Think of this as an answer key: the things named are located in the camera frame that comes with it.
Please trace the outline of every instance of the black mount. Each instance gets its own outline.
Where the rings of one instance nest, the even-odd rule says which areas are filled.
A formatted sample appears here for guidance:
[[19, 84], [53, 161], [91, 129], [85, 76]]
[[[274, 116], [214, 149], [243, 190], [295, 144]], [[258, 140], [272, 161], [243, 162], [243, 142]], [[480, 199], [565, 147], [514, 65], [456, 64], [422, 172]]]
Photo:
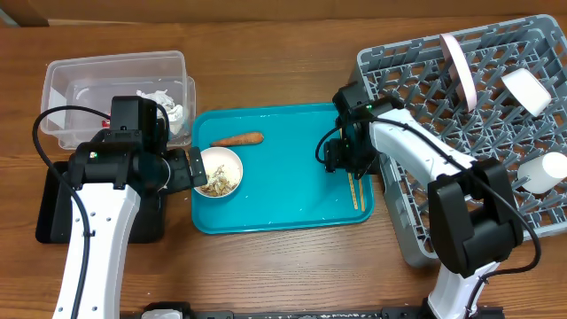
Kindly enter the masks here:
[[343, 137], [331, 138], [324, 144], [325, 170], [332, 173], [337, 168], [343, 168], [352, 173], [355, 179], [365, 174], [378, 174], [379, 152], [370, 141], [370, 122], [348, 123], [373, 119], [394, 108], [400, 109], [403, 105], [393, 97], [370, 102], [366, 93], [354, 84], [340, 88], [333, 97], [333, 104], [338, 111], [335, 127], [342, 128]]
[[[470, 173], [515, 206], [506, 168], [497, 159], [473, 162]], [[505, 261], [524, 240], [520, 222], [469, 174], [441, 175], [428, 185], [430, 235], [439, 260], [468, 277], [492, 261]], [[469, 212], [465, 196], [484, 200]]]
[[[198, 147], [189, 149], [190, 160], [183, 149], [167, 151], [169, 132], [165, 121], [157, 119], [157, 109], [149, 99], [114, 97], [110, 128], [79, 144], [68, 162], [56, 163], [76, 190], [85, 183], [113, 183], [115, 190], [129, 185], [140, 195], [130, 243], [150, 243], [163, 236], [167, 194], [206, 184]], [[46, 244], [68, 243], [71, 216], [70, 193], [60, 189], [48, 171], [35, 238]]]
[[[144, 308], [144, 312], [155, 309], [173, 309], [183, 314], [183, 319], [438, 319], [429, 310], [427, 300], [422, 306], [384, 307], [382, 310], [366, 311], [310, 311], [234, 314], [231, 311], [192, 311], [188, 302], [156, 302]], [[141, 319], [142, 314], [121, 315], [120, 319]], [[475, 319], [505, 319], [501, 307], [482, 307]]]

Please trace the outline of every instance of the blue plastic tray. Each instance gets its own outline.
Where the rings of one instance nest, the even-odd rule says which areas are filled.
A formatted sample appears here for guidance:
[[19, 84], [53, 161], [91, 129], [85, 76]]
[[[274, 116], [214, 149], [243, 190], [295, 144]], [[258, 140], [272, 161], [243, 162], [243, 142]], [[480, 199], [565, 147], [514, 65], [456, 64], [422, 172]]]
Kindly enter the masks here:
[[292, 230], [367, 220], [374, 210], [369, 176], [362, 177], [365, 211], [354, 210], [344, 170], [325, 172], [315, 147], [333, 128], [333, 104], [273, 106], [203, 113], [193, 125], [193, 145], [251, 131], [264, 135], [257, 145], [231, 147], [244, 166], [243, 180], [226, 198], [192, 192], [195, 226], [207, 234]]

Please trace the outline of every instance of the dish rack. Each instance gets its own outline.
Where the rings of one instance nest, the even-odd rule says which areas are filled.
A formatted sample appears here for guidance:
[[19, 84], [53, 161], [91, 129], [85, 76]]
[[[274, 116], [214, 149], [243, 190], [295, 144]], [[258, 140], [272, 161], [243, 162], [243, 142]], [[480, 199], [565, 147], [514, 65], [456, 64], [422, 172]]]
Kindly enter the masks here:
[[[392, 43], [359, 52], [350, 82], [370, 98], [399, 99], [424, 128], [456, 150], [484, 160], [499, 159], [509, 172], [519, 211], [536, 233], [567, 230], [567, 182], [545, 194], [521, 188], [520, 164], [547, 152], [567, 154], [567, 42], [548, 15], [515, 19], [453, 32], [477, 88], [478, 103], [466, 112], [457, 97], [439, 36]], [[553, 98], [538, 117], [531, 116], [504, 87], [501, 77], [530, 70]], [[427, 194], [394, 159], [380, 155], [384, 198], [407, 263], [424, 267], [437, 259], [429, 237]], [[481, 203], [469, 201], [469, 206]]]

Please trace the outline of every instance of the wooden table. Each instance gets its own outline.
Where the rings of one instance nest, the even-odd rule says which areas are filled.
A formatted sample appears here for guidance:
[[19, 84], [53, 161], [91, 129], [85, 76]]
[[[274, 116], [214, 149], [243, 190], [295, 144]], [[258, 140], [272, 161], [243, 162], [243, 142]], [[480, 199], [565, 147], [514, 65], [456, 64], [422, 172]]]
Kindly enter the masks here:
[[[567, 16], [557, 17], [567, 29]], [[0, 317], [50, 318], [66, 245], [35, 241], [46, 167], [30, 136], [47, 65], [57, 59], [179, 50], [206, 110], [330, 101], [363, 48], [483, 26], [510, 17], [208, 23], [0, 30]], [[53, 160], [68, 152], [43, 136]], [[381, 186], [376, 211], [358, 225], [206, 236], [190, 218], [190, 192], [167, 203], [160, 242], [130, 245], [121, 309], [188, 300], [197, 310], [238, 312], [377, 309], [417, 305], [438, 268], [413, 269], [401, 257]], [[536, 270], [495, 278], [480, 303], [512, 318], [564, 318], [567, 236], [541, 240]], [[504, 268], [528, 263], [530, 242]]]

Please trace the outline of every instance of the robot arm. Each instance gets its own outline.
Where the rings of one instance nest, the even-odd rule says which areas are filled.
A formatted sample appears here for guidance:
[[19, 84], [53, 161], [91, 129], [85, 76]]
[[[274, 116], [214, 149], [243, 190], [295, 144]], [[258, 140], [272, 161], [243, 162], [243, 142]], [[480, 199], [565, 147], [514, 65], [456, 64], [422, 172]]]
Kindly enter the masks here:
[[[444, 144], [417, 123], [396, 99], [385, 97], [362, 103], [365, 93], [361, 95], [355, 90], [356, 86], [346, 86], [333, 98], [339, 113], [336, 125], [345, 133], [340, 139], [325, 143], [325, 168], [328, 172], [344, 168], [360, 178], [365, 173], [377, 172], [368, 167], [383, 152], [427, 188], [431, 241], [442, 263], [438, 282], [427, 299], [428, 315], [438, 319], [465, 318], [479, 277], [494, 271], [523, 241], [519, 222], [470, 177], [472, 173], [515, 205], [506, 169], [496, 159], [476, 161]], [[414, 128], [469, 171], [462, 172], [447, 163], [409, 130], [374, 121], [376, 118]], [[466, 200], [470, 197], [483, 199], [484, 204], [469, 212]], [[469, 309], [471, 313], [476, 312], [477, 298], [478, 295]]]
[[84, 251], [84, 228], [73, 201], [73, 222], [63, 283], [53, 318], [72, 316], [83, 258], [87, 273], [79, 318], [119, 318], [120, 288], [132, 224], [141, 199], [206, 184], [200, 150], [166, 151], [165, 126], [155, 102], [115, 97], [111, 127], [82, 143], [69, 160], [68, 180], [87, 209], [91, 234]]

